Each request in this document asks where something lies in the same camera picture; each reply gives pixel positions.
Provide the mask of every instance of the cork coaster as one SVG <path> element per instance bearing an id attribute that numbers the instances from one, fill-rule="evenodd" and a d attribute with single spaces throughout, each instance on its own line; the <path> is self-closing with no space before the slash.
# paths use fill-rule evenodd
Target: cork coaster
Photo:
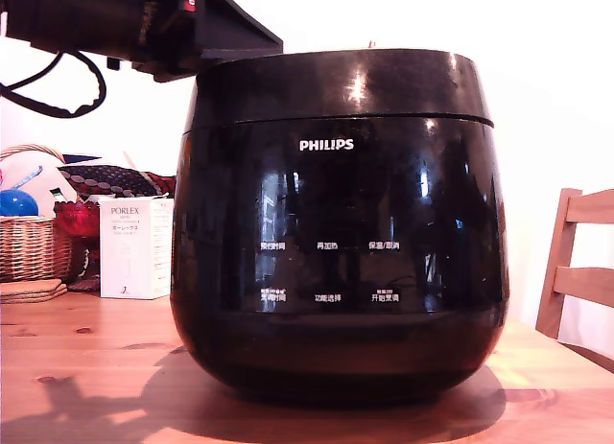
<path id="1" fill-rule="evenodd" d="M 0 303 L 9 304 L 9 303 L 37 303 L 37 302 L 45 302 L 47 300 L 51 300 L 52 298 L 56 298 L 63 293 L 67 293 L 68 289 L 66 285 L 62 284 L 55 292 L 51 293 L 40 293 L 40 294 L 31 294 L 28 296 L 12 296 L 11 298 L 2 298 Z"/>
<path id="2" fill-rule="evenodd" d="M 0 302 L 41 302 L 57 297 L 66 291 L 66 285 L 61 284 L 59 279 L 2 283 L 0 284 Z"/>

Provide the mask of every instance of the white wall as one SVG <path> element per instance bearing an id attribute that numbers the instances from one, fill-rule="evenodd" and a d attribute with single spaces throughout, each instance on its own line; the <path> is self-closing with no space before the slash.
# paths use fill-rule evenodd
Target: white wall
<path id="1" fill-rule="evenodd" d="M 373 39 L 378 47 L 450 50 L 478 63 L 506 200 L 510 314 L 533 325 L 560 188 L 614 187 L 614 0 L 236 1 L 281 36 L 288 53 L 363 48 Z M 49 58 L 18 42 L 0 46 L 7 49 L 3 82 Z M 32 94 L 51 100 L 60 90 L 57 100 L 67 105 L 89 98 L 94 83 L 71 65 Z M 104 109 L 71 123 L 3 103 L 3 140 L 47 142 L 64 152 L 126 150 L 144 169 L 174 169 L 189 82 L 158 85 L 127 70 L 106 77 Z M 574 264 L 614 266 L 610 244 L 609 230 L 580 231 Z M 604 336 L 612 329 L 611 310 L 566 304 L 561 336 L 568 341 L 614 355 L 614 338 Z"/>

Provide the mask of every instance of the rice cooker lid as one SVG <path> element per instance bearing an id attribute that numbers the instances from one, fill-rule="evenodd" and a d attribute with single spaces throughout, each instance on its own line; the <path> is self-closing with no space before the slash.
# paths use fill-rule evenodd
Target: rice cooker lid
<path id="1" fill-rule="evenodd" d="M 330 117 L 456 117 L 492 125 L 475 64 L 365 49 L 241 59 L 199 74 L 188 127 Z"/>

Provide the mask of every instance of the red object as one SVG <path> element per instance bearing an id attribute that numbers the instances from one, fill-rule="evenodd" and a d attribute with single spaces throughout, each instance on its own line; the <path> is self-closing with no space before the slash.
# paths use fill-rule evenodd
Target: red object
<path id="1" fill-rule="evenodd" d="M 188 12 L 196 12 L 196 0 L 185 0 L 183 8 Z"/>
<path id="2" fill-rule="evenodd" d="M 56 224 L 68 235 L 81 238 L 100 236 L 100 206 L 94 202 L 56 202 Z"/>

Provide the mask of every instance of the wicker basket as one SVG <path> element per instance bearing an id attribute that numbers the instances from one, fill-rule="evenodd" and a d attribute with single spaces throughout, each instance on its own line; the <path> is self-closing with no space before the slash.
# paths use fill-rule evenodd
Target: wicker basket
<path id="1" fill-rule="evenodd" d="M 60 153 L 38 145 L 12 147 L 0 161 L 18 152 Z M 83 271 L 85 247 L 55 225 L 53 218 L 0 217 L 0 282 L 61 279 L 73 281 Z"/>

